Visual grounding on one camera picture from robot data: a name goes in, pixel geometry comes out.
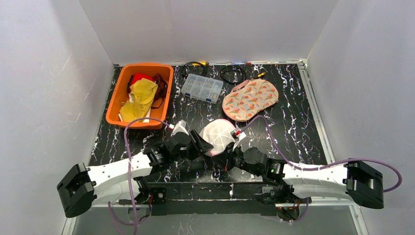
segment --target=pink patterned oven mitt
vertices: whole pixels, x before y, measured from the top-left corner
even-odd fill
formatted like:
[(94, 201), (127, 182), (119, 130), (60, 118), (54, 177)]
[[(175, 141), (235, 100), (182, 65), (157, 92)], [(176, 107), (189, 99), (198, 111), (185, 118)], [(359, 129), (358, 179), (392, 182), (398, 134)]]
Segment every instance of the pink patterned oven mitt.
[(223, 99), (225, 114), (235, 121), (248, 121), (259, 111), (278, 102), (278, 91), (268, 81), (246, 80)]

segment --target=white wall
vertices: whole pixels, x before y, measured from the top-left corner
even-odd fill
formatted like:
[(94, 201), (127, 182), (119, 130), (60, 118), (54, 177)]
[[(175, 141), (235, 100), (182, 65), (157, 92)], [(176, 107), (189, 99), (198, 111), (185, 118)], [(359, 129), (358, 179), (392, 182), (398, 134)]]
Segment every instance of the white wall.
[(306, 58), (337, 0), (80, 0), (114, 64)]
[[(411, 0), (340, 0), (308, 60), (335, 157), (383, 160), (403, 175), (383, 210), (362, 209), (371, 235), (415, 230), (414, 12)], [(376, 167), (385, 187), (396, 182)]]
[(1, 2), (1, 234), (62, 232), (56, 186), (91, 155), (112, 71), (78, 1)]

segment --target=black table top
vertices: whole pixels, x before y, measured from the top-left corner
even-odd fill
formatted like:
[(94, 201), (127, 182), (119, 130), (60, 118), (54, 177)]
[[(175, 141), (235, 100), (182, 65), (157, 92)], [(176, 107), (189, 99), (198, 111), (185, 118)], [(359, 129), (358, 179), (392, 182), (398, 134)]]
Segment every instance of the black table top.
[[(207, 77), (220, 79), (218, 72), (224, 66), (208, 66)], [(326, 165), (323, 146), (313, 119), (304, 86), (297, 64), (242, 65), (247, 77), (253, 77), (265, 71), (265, 80), (274, 84), (279, 93), (279, 101), (275, 105), (260, 112), (270, 124), (270, 129), (283, 154), (291, 161), (305, 164)], [(183, 119), (190, 129), (200, 132), (209, 122), (225, 118), (222, 110), (222, 99), (229, 94), (233, 84), (224, 82), (224, 93), (216, 104), (185, 98), (180, 92), (184, 79), (180, 75), (181, 66), (174, 66), (174, 85), (172, 87), (166, 121), (175, 124)], [(200, 66), (190, 66), (189, 73), (200, 74)], [(123, 139), (124, 129), (110, 125), (105, 114), (121, 68), (116, 68), (111, 89), (101, 124), (92, 151), (90, 165), (108, 164), (127, 158)], [(236, 126), (245, 126), (246, 122), (237, 122)], [(130, 130), (129, 140), (132, 154), (135, 155), (157, 141), (170, 135), (170, 131)], [(247, 137), (241, 142), (243, 150), (257, 147), (269, 158), (282, 159), (274, 150), (271, 139), (265, 130), (265, 123), (257, 120), (246, 131)], [(261, 177), (253, 176), (237, 168), (225, 172), (214, 164), (209, 157), (200, 157), (194, 161), (181, 160), (163, 172), (147, 177), (148, 182), (258, 182)]]

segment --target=white mesh cap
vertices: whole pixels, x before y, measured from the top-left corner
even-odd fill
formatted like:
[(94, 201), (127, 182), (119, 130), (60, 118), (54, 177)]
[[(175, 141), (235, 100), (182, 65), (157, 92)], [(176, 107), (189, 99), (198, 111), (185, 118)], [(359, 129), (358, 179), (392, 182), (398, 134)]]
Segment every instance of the white mesh cap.
[(231, 135), (234, 129), (234, 125), (226, 119), (217, 119), (205, 126), (200, 132), (200, 136), (213, 145), (213, 149), (206, 155), (212, 157), (220, 154), (229, 143), (235, 142)]

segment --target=red cloth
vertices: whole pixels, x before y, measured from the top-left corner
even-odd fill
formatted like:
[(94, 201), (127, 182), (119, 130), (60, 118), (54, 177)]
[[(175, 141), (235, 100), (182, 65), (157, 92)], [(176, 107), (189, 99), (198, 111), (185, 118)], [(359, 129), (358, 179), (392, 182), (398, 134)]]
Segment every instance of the red cloth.
[(131, 80), (130, 86), (132, 86), (135, 82), (142, 80), (143, 78), (154, 82), (154, 80), (150, 76), (142, 74), (142, 73), (136, 73), (134, 74), (133, 79)]

